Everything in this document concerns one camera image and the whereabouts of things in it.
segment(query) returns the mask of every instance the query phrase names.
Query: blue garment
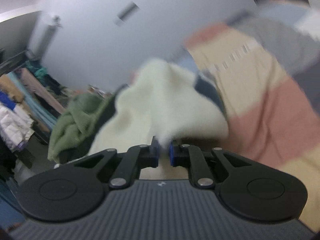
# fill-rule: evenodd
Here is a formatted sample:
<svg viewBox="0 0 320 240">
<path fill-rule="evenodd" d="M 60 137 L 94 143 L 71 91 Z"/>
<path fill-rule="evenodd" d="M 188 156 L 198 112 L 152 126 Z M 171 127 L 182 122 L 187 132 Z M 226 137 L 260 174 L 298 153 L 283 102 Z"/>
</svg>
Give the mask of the blue garment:
<svg viewBox="0 0 320 240">
<path fill-rule="evenodd" d="M 288 3 L 264 8 L 259 12 L 259 16 L 282 22 L 289 27 L 294 27 L 295 23 L 304 17 L 307 12 L 308 8 Z"/>
<path fill-rule="evenodd" d="M 193 59 L 193 57 L 190 55 L 190 53 L 186 50 L 183 55 L 176 61 L 176 64 L 186 68 L 193 73 L 198 72 L 198 67 Z"/>
<path fill-rule="evenodd" d="M 57 118 L 55 118 L 52 114 L 50 114 L 47 110 L 45 110 L 41 105 L 39 105 L 33 97 L 29 94 L 26 88 L 20 83 L 17 75 L 13 72 L 7 74 L 10 80 L 15 84 L 15 86 L 21 91 L 22 94 L 25 95 L 25 102 L 30 107 L 33 114 L 37 119 L 41 120 L 46 127 L 50 130 L 53 129 L 55 124 L 57 123 Z"/>
<path fill-rule="evenodd" d="M 2 102 L 2 104 L 4 106 L 9 108 L 10 110 L 13 110 L 16 107 L 15 102 L 10 100 L 10 98 L 7 96 L 7 94 L 2 91 L 0 91 L 0 101 Z"/>
</svg>

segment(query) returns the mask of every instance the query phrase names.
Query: brown cloth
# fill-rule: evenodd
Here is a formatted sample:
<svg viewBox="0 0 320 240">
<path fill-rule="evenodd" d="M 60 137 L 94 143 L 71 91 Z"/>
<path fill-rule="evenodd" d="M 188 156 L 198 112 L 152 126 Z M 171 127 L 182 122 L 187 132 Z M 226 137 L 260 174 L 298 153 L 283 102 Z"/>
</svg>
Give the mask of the brown cloth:
<svg viewBox="0 0 320 240">
<path fill-rule="evenodd" d="M 39 129 L 43 132 L 47 132 L 47 133 L 50 133 L 50 130 L 46 127 L 46 125 L 41 121 L 39 120 L 34 114 L 33 112 L 31 111 L 30 107 L 27 105 L 27 103 L 25 101 L 23 101 L 21 103 L 22 105 L 22 108 L 24 111 L 26 111 L 27 114 L 29 114 L 33 120 L 35 120 L 37 122 L 37 126 L 39 127 Z"/>
<path fill-rule="evenodd" d="M 21 93 L 7 75 L 2 75 L 0 77 L 0 88 L 16 102 L 21 103 L 23 101 L 24 94 Z"/>
</svg>

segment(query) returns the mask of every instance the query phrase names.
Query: ribbed gray surface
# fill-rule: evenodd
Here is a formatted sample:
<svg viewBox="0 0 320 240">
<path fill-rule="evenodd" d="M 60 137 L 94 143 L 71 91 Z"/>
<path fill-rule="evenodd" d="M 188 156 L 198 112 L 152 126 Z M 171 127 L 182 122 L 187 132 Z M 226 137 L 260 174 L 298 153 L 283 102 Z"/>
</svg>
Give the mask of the ribbed gray surface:
<svg viewBox="0 0 320 240">
<path fill-rule="evenodd" d="M 139 180 L 112 191 L 99 209 L 64 224 L 26 221 L 12 233 L 21 240 L 305 240 L 313 233 L 298 220 L 262 225 L 229 213 L 215 194 L 193 188 L 188 180 Z"/>
</svg>

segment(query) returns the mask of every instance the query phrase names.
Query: white puffer jacket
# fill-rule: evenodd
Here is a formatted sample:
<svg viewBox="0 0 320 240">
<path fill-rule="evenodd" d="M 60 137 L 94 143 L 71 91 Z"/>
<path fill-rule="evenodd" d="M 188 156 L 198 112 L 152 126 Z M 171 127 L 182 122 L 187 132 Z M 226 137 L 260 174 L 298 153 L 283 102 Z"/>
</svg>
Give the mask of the white puffer jacket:
<svg viewBox="0 0 320 240">
<path fill-rule="evenodd" d="M 22 148 L 33 133 L 21 117 L 0 103 L 0 136 L 12 152 Z"/>
</svg>

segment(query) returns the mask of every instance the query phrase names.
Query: beige fabric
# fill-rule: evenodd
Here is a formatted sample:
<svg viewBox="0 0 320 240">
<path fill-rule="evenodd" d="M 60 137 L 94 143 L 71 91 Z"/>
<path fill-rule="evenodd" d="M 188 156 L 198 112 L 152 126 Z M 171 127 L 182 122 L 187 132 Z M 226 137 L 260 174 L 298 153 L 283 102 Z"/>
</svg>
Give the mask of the beige fabric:
<svg viewBox="0 0 320 240">
<path fill-rule="evenodd" d="M 279 170 L 300 179 L 308 190 L 308 200 L 300 220 L 311 230 L 320 230 L 320 144 L 304 156 L 294 159 Z"/>
<path fill-rule="evenodd" d="M 24 100 L 21 102 L 21 107 L 23 108 L 24 111 L 26 111 L 26 113 L 28 115 L 32 116 L 32 111 L 31 111 L 30 107 L 27 105 L 27 103 Z"/>
<path fill-rule="evenodd" d="M 259 103 L 287 78 L 277 60 L 254 39 L 231 29 L 189 50 L 200 70 L 215 76 L 228 118 Z"/>
</svg>

